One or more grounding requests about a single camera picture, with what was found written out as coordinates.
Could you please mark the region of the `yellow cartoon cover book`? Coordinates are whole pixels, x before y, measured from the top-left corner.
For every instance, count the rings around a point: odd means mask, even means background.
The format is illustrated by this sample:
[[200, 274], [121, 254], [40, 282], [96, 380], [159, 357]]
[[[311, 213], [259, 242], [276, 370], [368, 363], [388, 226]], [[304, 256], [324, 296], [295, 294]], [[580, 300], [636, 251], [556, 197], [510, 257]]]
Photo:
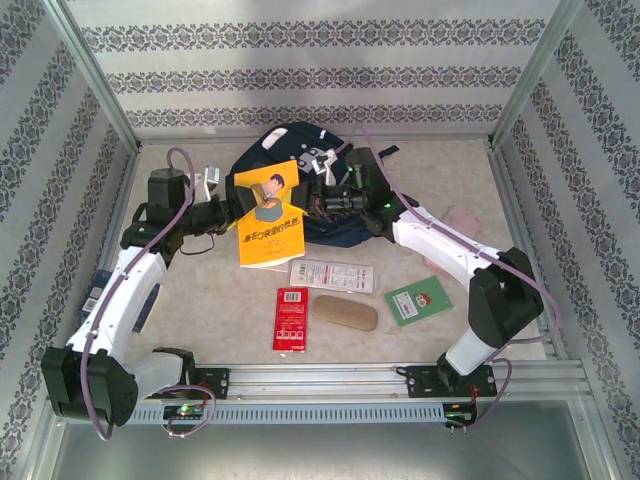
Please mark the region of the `yellow cartoon cover book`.
[[270, 268], [305, 254], [303, 210], [291, 205], [291, 189], [298, 184], [294, 160], [234, 175], [234, 186], [251, 187], [261, 197], [238, 220], [240, 266]]

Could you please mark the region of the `navy blue backpack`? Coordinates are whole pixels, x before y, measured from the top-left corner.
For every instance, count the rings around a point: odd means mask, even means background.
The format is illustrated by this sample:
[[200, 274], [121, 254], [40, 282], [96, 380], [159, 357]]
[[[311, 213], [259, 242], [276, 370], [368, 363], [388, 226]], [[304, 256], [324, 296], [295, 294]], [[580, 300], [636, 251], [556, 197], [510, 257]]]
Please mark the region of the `navy blue backpack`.
[[[301, 154], [310, 148], [324, 151], [334, 149], [338, 157], [332, 165], [336, 184], [346, 184], [349, 181], [346, 173], [346, 155], [356, 147], [319, 126], [307, 122], [294, 122], [269, 130], [236, 160], [225, 179], [226, 196], [234, 187], [236, 173], [288, 160], [297, 163]], [[305, 173], [298, 169], [298, 175], [299, 184], [308, 182], [311, 186], [316, 180], [323, 180], [313, 171]], [[309, 243], [350, 248], [370, 238], [379, 237], [369, 232], [357, 216], [337, 221], [315, 219], [308, 216], [308, 206], [296, 207], [303, 210], [304, 236]]]

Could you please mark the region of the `white plastic package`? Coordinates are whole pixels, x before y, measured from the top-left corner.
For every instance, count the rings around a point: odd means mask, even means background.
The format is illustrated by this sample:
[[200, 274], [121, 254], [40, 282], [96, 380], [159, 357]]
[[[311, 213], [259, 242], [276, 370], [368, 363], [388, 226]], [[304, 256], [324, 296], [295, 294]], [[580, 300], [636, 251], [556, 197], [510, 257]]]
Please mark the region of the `white plastic package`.
[[375, 274], [372, 266], [294, 260], [291, 264], [289, 283], [294, 287], [372, 294]]

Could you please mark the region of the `tan glasses case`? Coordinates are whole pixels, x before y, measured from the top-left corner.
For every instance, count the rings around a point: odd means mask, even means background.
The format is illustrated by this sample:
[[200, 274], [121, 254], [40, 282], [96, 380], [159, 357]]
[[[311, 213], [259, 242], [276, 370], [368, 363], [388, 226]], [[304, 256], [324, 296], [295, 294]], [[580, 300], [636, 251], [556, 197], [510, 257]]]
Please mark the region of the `tan glasses case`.
[[318, 296], [312, 303], [311, 313], [321, 321], [362, 331], [375, 330], [379, 321], [373, 307], [330, 295]]

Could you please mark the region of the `green card with barcode label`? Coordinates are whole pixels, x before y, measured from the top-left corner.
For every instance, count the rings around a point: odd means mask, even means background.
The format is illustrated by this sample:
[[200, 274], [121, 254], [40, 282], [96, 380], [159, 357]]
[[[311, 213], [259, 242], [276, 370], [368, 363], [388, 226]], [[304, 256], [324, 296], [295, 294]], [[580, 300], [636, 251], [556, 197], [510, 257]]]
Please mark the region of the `green card with barcode label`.
[[436, 276], [387, 292], [384, 298], [399, 327], [453, 308], [452, 301]]

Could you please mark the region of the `red flat package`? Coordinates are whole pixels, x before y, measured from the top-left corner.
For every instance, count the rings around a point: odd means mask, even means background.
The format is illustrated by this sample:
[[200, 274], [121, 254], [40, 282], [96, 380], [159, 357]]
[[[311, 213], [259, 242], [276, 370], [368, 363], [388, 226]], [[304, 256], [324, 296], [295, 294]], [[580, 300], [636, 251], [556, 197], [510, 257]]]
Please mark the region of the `red flat package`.
[[309, 294], [306, 287], [279, 288], [272, 348], [302, 353], [307, 347]]

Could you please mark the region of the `pink pencil case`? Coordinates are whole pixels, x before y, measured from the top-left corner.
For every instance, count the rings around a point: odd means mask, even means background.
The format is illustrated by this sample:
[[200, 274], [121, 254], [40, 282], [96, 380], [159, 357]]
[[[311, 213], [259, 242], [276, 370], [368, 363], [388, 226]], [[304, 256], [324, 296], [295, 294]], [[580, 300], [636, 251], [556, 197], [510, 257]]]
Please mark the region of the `pink pencil case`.
[[[476, 240], [482, 227], [480, 220], [476, 216], [464, 208], [455, 205], [449, 206], [439, 221], [455, 230], [460, 236], [473, 241]], [[450, 269], [445, 268], [441, 262], [435, 262], [430, 257], [424, 256], [423, 264], [434, 271], [451, 275]]]

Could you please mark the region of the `small circuit board green light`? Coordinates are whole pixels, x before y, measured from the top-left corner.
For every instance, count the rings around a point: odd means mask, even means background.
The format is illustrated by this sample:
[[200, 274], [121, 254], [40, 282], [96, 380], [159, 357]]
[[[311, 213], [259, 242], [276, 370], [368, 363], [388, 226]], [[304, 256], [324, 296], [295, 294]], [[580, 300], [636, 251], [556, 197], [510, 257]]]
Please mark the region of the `small circuit board green light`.
[[167, 406], [163, 411], [164, 420], [201, 420], [204, 417], [202, 407], [193, 405]]

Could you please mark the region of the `small circuit board with plugs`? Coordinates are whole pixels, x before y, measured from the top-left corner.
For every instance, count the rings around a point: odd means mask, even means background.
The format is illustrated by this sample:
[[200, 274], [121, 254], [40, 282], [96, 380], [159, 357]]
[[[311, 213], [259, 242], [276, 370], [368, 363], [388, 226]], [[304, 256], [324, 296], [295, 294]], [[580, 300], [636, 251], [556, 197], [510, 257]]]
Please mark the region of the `small circuit board with plugs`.
[[477, 407], [473, 404], [445, 404], [446, 423], [455, 428], [469, 427], [477, 418]]

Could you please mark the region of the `aluminium frame post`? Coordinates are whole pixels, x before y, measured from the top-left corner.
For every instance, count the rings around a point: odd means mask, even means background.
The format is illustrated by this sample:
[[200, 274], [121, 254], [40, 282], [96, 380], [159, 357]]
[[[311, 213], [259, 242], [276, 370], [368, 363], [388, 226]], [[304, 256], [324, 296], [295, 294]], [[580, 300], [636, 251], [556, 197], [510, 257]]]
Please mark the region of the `aluminium frame post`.
[[79, 67], [88, 86], [93, 90], [121, 140], [129, 150], [137, 152], [140, 147], [140, 140], [136, 136], [124, 109], [85, 39], [80, 26], [66, 5], [66, 1], [41, 0], [41, 3], [51, 16], [62, 40], [72, 54], [76, 65]]
[[494, 130], [489, 135], [489, 144], [493, 149], [500, 146], [510, 132], [583, 2], [584, 0], [559, 0], [553, 15], [516, 83], [514, 91], [504, 105]]

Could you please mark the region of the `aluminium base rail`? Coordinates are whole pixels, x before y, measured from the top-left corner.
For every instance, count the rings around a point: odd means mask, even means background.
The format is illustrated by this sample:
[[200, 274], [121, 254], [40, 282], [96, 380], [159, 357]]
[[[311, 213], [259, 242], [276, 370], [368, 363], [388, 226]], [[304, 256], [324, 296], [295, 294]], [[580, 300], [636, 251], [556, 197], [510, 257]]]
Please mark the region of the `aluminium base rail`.
[[[432, 364], [264, 364], [227, 365], [221, 388], [228, 400], [387, 400], [469, 399], [471, 387], [456, 393], [437, 383]], [[590, 396], [592, 388], [579, 361], [494, 362], [469, 385], [483, 400], [498, 392], [505, 400], [566, 400]]]

